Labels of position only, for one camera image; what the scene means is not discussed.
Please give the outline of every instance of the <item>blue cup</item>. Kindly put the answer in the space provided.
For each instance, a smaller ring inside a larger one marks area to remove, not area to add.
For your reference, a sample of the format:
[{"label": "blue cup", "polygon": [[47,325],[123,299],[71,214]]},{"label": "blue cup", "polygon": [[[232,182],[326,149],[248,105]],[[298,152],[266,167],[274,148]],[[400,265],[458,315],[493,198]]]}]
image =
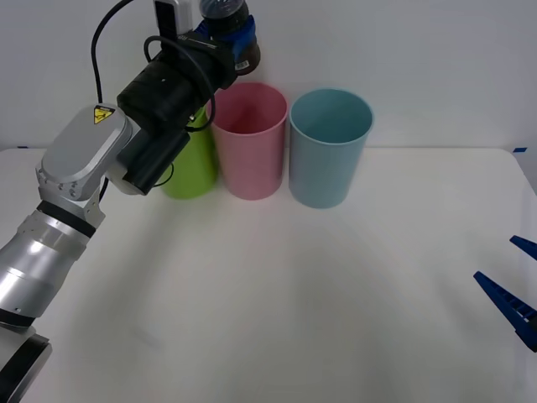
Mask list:
[{"label": "blue cup", "polygon": [[291,108],[289,188],[313,208],[331,208],[348,195],[368,133],[371,108],[357,95],[320,89]]}]

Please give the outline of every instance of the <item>bottle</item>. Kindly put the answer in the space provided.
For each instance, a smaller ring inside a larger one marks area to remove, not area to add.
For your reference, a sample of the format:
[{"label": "bottle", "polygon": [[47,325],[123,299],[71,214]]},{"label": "bottle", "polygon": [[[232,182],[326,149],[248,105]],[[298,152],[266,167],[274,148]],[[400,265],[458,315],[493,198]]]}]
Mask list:
[{"label": "bottle", "polygon": [[[229,43],[231,47],[237,41],[237,33],[255,33],[255,22],[245,0],[200,0],[200,11],[209,35]],[[235,72],[238,76],[245,76],[254,71],[261,60],[255,34],[239,53],[235,55]]]},{"label": "bottle", "polygon": [[200,0],[200,11],[208,19],[222,19],[233,15],[244,0]]}]

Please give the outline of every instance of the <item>pink cup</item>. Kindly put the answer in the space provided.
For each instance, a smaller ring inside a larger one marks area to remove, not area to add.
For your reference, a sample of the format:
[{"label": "pink cup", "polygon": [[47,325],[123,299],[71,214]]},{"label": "pink cup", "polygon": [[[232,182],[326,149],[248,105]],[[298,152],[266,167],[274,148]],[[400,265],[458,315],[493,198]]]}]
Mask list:
[{"label": "pink cup", "polygon": [[285,97],[260,82],[235,84],[216,94],[212,128],[224,182],[234,196],[260,200],[281,186],[287,114]]}]

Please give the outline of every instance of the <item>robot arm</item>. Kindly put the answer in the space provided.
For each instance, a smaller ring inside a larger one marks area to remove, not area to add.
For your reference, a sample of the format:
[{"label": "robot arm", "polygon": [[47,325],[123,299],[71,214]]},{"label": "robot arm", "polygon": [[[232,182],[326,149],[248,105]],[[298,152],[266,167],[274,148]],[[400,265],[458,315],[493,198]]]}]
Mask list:
[{"label": "robot arm", "polygon": [[[259,62],[246,3],[228,25],[206,20],[187,33],[190,21],[176,18],[183,6],[180,0],[155,0],[162,37],[189,57],[162,44],[117,105],[82,109],[36,167],[41,203],[0,249],[0,403],[20,401],[51,354],[49,341],[31,325],[105,218],[99,207],[102,178],[127,195],[147,195],[188,144],[185,128],[213,91],[228,88]],[[253,55],[248,70],[238,63],[243,50]]]}]

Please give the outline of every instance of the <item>black cable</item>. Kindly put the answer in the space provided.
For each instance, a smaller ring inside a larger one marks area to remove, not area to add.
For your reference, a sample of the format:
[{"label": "black cable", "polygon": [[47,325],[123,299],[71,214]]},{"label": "black cable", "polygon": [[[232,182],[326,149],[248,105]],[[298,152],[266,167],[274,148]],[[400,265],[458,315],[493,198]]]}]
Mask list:
[{"label": "black cable", "polygon": [[105,193],[107,192],[108,182],[109,182],[108,178],[104,178],[104,182],[102,182],[101,193],[99,193],[99,202],[102,200]]},{"label": "black cable", "polygon": [[207,74],[205,74],[201,66],[198,64],[198,62],[180,44],[178,44],[177,42],[174,42],[173,40],[170,40],[168,38],[165,38],[163,36],[158,36],[158,35],[150,36],[149,38],[145,40],[145,42],[143,42],[143,54],[145,55],[145,58],[147,59],[148,63],[153,61],[153,59],[151,59],[151,55],[149,54],[149,45],[153,42],[162,42],[163,44],[167,44],[173,47],[174,49],[176,49],[179,53],[181,53],[188,60],[190,60],[192,65],[194,65],[194,67],[200,72],[200,75],[206,84],[207,91],[209,92],[209,96],[211,97],[211,116],[209,117],[209,120],[207,121],[207,123],[201,126],[200,128],[189,128],[187,126],[185,130],[188,133],[194,133],[194,132],[200,132],[210,127],[212,125],[212,122],[215,120],[215,116],[216,116],[216,99],[215,99],[215,92],[212,90],[212,85],[211,85],[211,82],[209,81],[209,77],[207,77]]},{"label": "black cable", "polygon": [[[99,41],[99,37],[102,34],[102,31],[104,30],[104,27],[107,26],[108,21],[112,19],[116,13],[121,10],[123,7],[125,7],[127,4],[132,3],[133,0],[122,0],[118,4],[116,4],[112,9],[107,13],[107,15],[104,16],[102,21],[97,26],[97,29],[95,33],[93,34],[93,39],[91,40],[91,65],[93,66],[93,73],[95,74],[95,84],[97,87],[97,102],[102,103],[102,85],[101,85],[101,75],[99,74],[99,66],[97,65],[97,42]],[[99,201],[102,200],[105,193],[107,192],[108,188],[108,178],[104,178],[104,182],[102,184],[101,193],[99,193]]]},{"label": "black cable", "polygon": [[167,184],[169,181],[171,181],[171,178],[174,177],[174,173],[175,173],[175,167],[174,167],[174,163],[172,162],[172,164],[171,164],[171,173],[169,174],[169,178],[166,181],[164,181],[162,183],[159,183],[158,185],[153,186],[153,188],[161,187],[161,186],[164,186],[165,184]]}]

